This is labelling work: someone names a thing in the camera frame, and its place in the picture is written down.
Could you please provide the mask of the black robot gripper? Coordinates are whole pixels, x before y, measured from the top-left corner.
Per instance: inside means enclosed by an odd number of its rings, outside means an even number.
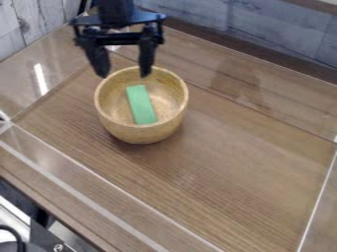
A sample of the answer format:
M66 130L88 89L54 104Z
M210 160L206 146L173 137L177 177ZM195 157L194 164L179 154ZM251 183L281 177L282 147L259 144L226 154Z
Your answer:
M139 75L146 78L151 73L157 44L165 43L163 21L167 16L142 10L135 6L134 0L98 0L96 8L96 14L82 15L70 21L75 44L83 46L96 75L100 78L108 76L111 61L108 51L102 45L116 38L120 45L138 44ZM135 25L143 25L139 32L108 34L108 30Z

